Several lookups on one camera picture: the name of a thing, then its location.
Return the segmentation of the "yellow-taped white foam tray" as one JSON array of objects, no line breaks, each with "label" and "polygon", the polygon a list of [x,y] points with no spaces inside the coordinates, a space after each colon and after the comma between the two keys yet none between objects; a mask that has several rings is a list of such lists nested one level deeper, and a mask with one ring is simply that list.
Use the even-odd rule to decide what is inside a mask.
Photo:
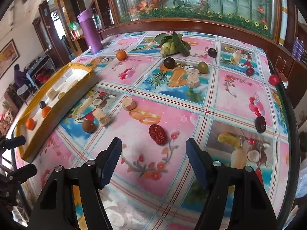
[{"label": "yellow-taped white foam tray", "polygon": [[[46,93],[50,90],[53,84],[69,69],[75,70],[78,79],[75,80],[66,91],[65,95],[59,100],[58,92],[55,99],[50,100]],[[86,93],[96,85],[99,77],[96,75],[92,67],[87,67],[80,63],[68,63],[59,71],[57,71],[33,96],[23,114],[16,124],[15,135],[24,136],[26,143],[19,147],[19,153],[22,160],[30,163],[37,156],[40,148],[47,140],[49,135],[60,123],[64,116],[72,109],[72,107],[86,95]],[[51,107],[51,111],[46,118],[42,117],[42,109],[39,102],[45,101],[46,106]],[[36,126],[33,130],[26,128],[26,121],[32,118],[36,121]]]}]

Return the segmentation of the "purple thermos bottle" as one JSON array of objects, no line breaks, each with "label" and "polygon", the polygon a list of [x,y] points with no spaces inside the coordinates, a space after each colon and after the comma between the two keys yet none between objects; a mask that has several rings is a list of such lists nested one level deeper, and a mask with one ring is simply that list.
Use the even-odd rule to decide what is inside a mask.
[{"label": "purple thermos bottle", "polygon": [[91,53],[97,53],[102,50],[102,43],[92,15],[92,12],[86,9],[78,15],[78,21]]}]

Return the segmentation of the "beige cylinder block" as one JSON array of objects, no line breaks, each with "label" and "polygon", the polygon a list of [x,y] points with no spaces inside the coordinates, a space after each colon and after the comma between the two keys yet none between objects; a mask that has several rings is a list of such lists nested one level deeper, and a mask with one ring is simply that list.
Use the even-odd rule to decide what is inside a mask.
[{"label": "beige cylinder block", "polygon": [[58,92],[54,89],[51,88],[50,90],[48,90],[48,92],[46,93],[46,96],[50,99],[53,100],[55,99],[55,97],[57,96]]}]

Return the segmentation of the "dark purple grape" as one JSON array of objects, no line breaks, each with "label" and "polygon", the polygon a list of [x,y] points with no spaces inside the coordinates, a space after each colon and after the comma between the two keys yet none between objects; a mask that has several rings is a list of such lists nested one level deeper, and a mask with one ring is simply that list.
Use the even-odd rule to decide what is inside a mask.
[{"label": "dark purple grape", "polygon": [[209,48],[207,53],[211,58],[216,58],[218,55],[217,51],[214,48]]}]

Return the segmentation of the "dark plum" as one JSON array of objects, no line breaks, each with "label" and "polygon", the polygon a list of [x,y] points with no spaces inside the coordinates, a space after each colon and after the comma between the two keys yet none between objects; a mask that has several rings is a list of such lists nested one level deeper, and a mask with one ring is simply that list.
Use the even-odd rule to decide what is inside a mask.
[{"label": "dark plum", "polygon": [[43,109],[43,108],[45,108],[46,107],[46,103],[45,103],[45,101],[40,101],[39,102],[39,106],[40,106],[40,109]]}]

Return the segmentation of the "red date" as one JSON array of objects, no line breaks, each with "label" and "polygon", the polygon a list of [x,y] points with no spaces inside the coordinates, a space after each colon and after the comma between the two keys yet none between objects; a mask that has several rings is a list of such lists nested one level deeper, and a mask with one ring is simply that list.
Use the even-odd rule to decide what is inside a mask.
[{"label": "red date", "polygon": [[165,130],[157,124],[149,127],[149,135],[158,145],[164,145],[168,139]]}]

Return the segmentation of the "green grape fruit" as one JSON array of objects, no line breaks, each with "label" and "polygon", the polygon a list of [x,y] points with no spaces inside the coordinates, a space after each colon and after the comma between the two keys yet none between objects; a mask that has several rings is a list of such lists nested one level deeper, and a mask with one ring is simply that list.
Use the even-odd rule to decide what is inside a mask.
[{"label": "green grape fruit", "polygon": [[59,95],[58,95],[58,99],[60,100],[66,93],[65,92],[61,92]]}]

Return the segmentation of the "beige round block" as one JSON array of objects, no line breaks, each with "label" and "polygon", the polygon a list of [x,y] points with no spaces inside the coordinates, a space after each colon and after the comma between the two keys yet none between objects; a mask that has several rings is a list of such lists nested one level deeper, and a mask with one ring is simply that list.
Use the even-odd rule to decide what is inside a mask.
[{"label": "beige round block", "polygon": [[189,76],[187,76],[186,85],[191,89],[197,88],[200,85],[200,79],[198,75],[190,74]]},{"label": "beige round block", "polygon": [[130,96],[125,96],[122,100],[122,107],[126,111],[131,111],[135,109],[137,106],[136,102],[130,97]]}]

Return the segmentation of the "brown longan fruit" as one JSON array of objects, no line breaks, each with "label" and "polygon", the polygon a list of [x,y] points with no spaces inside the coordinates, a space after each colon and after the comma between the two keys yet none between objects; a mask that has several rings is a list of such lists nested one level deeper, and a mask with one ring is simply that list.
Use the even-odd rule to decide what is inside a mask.
[{"label": "brown longan fruit", "polygon": [[82,123],[82,130],[87,133],[92,133],[95,131],[95,129],[96,129],[96,125],[94,124],[93,121],[90,121],[87,119]]}]

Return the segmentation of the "large orange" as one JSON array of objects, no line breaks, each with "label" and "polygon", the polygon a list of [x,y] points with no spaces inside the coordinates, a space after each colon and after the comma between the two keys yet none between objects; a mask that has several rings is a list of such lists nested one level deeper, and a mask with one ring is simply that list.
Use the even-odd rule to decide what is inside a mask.
[{"label": "large orange", "polygon": [[51,107],[50,106],[45,106],[42,109],[42,117],[46,118],[46,116],[48,115],[48,113],[51,111]]}]

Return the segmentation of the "medium orange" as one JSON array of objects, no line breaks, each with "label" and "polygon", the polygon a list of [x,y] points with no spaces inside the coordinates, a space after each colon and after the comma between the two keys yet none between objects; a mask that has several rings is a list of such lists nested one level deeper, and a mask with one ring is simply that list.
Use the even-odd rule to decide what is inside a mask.
[{"label": "medium orange", "polygon": [[28,118],[26,121],[26,128],[28,130],[33,130],[36,126],[36,121],[32,118]]}]

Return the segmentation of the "dark wrinkled prune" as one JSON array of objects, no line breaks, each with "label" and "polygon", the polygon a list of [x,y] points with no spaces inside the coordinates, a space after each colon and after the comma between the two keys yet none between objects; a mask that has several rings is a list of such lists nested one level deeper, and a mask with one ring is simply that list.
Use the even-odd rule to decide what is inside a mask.
[{"label": "dark wrinkled prune", "polygon": [[263,116],[258,116],[254,121],[254,125],[258,133],[266,131],[266,121]]}]

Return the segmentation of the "small beige cube block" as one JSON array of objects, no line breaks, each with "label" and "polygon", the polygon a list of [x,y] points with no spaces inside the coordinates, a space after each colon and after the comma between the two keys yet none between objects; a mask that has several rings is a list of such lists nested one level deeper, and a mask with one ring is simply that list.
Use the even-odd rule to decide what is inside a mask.
[{"label": "small beige cube block", "polygon": [[101,110],[100,108],[96,108],[93,111],[93,116],[98,120],[98,122],[102,126],[106,126],[111,121],[111,118],[106,113],[104,113],[104,111]]}]

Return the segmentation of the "framed wall painting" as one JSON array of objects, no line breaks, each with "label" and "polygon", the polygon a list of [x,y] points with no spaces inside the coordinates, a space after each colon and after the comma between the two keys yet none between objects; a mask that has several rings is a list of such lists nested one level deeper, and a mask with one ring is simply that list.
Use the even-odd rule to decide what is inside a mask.
[{"label": "framed wall painting", "polygon": [[11,39],[0,52],[0,68],[1,77],[7,72],[11,65],[20,57],[20,54],[16,48],[16,44]]}]

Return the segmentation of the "large beige hexagonal block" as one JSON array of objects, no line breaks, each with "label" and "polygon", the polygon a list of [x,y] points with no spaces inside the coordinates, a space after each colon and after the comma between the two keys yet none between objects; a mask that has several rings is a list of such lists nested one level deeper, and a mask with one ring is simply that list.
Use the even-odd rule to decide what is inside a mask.
[{"label": "large beige hexagonal block", "polygon": [[77,79],[77,72],[69,69],[53,84],[52,88],[57,92],[66,92],[69,90],[70,85]]}]

